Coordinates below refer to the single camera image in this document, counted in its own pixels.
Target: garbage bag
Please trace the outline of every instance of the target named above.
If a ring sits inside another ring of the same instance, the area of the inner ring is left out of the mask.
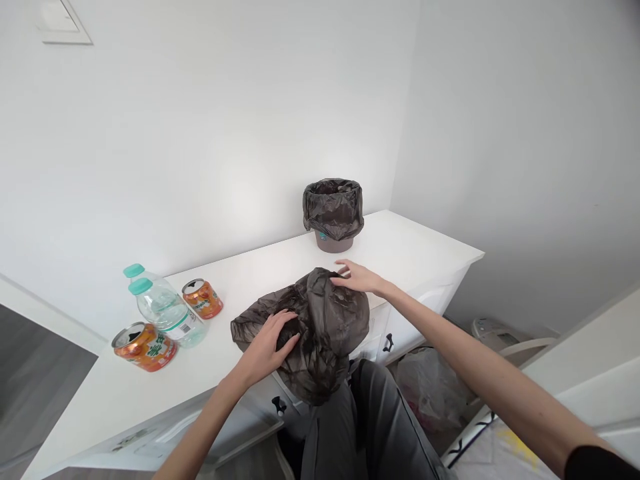
[[[396,382],[424,430],[434,433],[461,426],[460,416],[473,395],[434,348],[402,358]]]
[[[354,238],[365,226],[362,188],[353,180],[324,179],[311,183],[302,197],[304,224],[336,241]]]
[[[269,315],[282,309],[298,314],[278,337],[280,349],[296,333],[300,340],[278,372],[300,400],[322,405],[347,377],[349,354],[369,332],[366,294],[336,287],[336,272],[316,268],[293,285],[259,298],[231,322],[231,337],[246,351]]]

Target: forearm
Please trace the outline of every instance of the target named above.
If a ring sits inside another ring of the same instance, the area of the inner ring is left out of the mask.
[[[611,449],[593,430],[520,370],[396,286],[384,297],[440,352],[451,368],[560,478],[580,445]]]
[[[232,375],[224,378],[153,480],[193,480],[216,436],[246,387]]]

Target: bottle cap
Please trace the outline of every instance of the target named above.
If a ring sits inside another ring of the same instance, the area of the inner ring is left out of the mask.
[[[149,279],[138,279],[129,286],[129,291],[134,295],[140,295],[153,286],[153,282]]]
[[[133,265],[130,265],[122,270],[122,273],[125,274],[126,278],[134,278],[144,272],[144,270],[145,268],[142,265],[140,265],[139,263],[134,263]]]

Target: leg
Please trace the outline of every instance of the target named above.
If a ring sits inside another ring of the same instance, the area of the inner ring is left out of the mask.
[[[302,456],[302,480],[352,480],[356,476],[356,409],[346,383],[315,407]]]
[[[358,430],[366,435],[370,479],[455,478],[440,462],[386,368],[361,360],[351,380]]]

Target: drawer handle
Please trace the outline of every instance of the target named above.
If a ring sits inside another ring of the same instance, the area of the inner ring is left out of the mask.
[[[287,406],[280,400],[280,397],[272,398],[271,403],[274,404],[275,410],[278,412],[278,417],[284,417]]]
[[[391,334],[387,335],[387,340],[389,341],[389,346],[386,346],[382,349],[382,351],[388,351],[391,352],[391,348],[393,346],[393,338],[391,337]]]

